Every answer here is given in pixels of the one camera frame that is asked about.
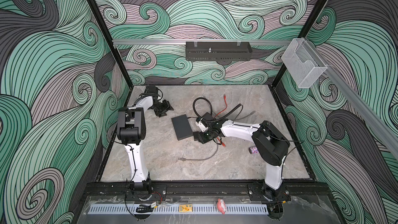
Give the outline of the black network switch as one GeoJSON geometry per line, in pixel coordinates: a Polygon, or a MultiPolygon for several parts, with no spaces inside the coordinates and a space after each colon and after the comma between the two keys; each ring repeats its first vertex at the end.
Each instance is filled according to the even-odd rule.
{"type": "Polygon", "coordinates": [[[172,124],[175,130],[177,140],[181,141],[193,136],[193,131],[187,115],[181,115],[172,118],[172,124]]]}

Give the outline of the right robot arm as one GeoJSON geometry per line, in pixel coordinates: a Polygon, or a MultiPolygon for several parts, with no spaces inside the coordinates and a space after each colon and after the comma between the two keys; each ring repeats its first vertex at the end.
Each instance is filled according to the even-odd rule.
{"type": "Polygon", "coordinates": [[[205,144],[217,138],[238,138],[253,142],[262,159],[266,162],[264,182],[278,190],[283,183],[283,166],[288,155],[290,142],[269,121],[248,124],[229,119],[198,117],[195,121],[200,128],[197,140],[205,144]]]}

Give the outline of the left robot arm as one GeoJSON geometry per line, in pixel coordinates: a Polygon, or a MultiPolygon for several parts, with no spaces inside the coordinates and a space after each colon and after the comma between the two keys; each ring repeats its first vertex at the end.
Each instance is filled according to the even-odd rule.
{"type": "Polygon", "coordinates": [[[169,101],[163,99],[163,92],[156,86],[147,86],[132,106],[118,110],[117,138],[124,146],[129,160],[129,188],[135,192],[151,194],[150,173],[141,146],[147,133],[145,112],[148,110],[153,110],[157,117],[164,117],[168,111],[173,110],[169,101]]]}

